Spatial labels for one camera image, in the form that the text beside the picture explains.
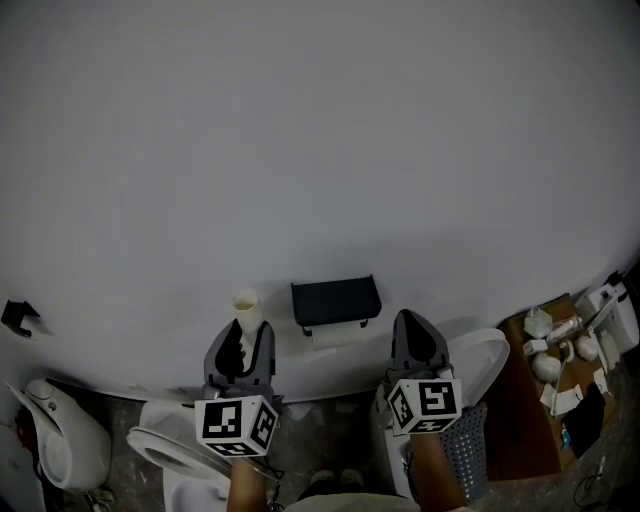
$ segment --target shoe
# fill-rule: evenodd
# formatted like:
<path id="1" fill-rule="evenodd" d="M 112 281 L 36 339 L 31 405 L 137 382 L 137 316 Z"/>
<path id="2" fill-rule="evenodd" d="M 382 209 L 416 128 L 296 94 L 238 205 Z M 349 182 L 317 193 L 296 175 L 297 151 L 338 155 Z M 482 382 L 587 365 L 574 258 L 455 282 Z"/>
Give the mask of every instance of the shoe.
<path id="1" fill-rule="evenodd" d="M 364 477 L 362 473 L 357 469 L 348 468 L 345 469 L 342 473 L 340 473 L 340 483 L 342 485 L 346 484 L 360 484 L 364 485 Z"/>
<path id="2" fill-rule="evenodd" d="M 336 474 L 330 469 L 321 469 L 311 477 L 311 484 L 316 482 L 335 482 Z"/>

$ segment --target white box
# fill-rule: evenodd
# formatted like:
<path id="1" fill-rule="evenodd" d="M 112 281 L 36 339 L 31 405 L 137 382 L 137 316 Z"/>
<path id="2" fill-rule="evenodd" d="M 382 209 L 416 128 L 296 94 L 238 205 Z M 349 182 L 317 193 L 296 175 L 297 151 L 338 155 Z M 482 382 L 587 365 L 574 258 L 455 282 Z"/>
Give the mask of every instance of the white box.
<path id="1" fill-rule="evenodd" d="M 264 397 L 198 400 L 196 437 L 221 457 L 267 454 L 278 415 Z"/>
<path id="2" fill-rule="evenodd" d="M 462 415 L 462 383 L 460 379 L 401 379 L 387 401 L 394 435 L 436 434 Z"/>

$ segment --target person's hand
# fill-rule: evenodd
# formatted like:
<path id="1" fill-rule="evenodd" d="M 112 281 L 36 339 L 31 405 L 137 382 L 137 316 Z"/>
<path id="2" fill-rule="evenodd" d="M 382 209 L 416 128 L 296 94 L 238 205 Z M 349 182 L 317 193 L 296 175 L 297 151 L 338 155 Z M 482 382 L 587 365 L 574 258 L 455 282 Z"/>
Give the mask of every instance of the person's hand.
<path id="1" fill-rule="evenodd" d="M 228 512 L 267 512 L 264 477 L 244 459 L 234 459 Z"/>

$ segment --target black wall hook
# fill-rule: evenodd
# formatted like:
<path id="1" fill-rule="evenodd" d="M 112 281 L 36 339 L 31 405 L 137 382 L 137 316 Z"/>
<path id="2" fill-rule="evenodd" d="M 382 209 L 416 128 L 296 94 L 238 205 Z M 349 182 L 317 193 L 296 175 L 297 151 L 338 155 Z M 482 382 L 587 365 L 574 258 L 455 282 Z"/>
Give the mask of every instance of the black wall hook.
<path id="1" fill-rule="evenodd" d="M 20 327 L 25 316 L 40 318 L 40 315 L 28 302 L 11 302 L 8 300 L 0 321 L 23 338 L 31 338 L 31 331 Z"/>

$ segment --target white tube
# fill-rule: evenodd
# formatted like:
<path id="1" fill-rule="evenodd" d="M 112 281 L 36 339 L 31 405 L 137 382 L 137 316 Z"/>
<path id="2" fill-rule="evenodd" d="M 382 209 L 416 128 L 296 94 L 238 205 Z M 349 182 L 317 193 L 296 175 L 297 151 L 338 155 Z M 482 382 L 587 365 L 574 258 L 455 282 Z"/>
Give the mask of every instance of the white tube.
<path id="1" fill-rule="evenodd" d="M 242 333 L 247 341 L 253 345 L 256 341 L 258 329 L 264 320 L 258 294 L 255 290 L 240 292 L 233 297 L 232 306 Z"/>

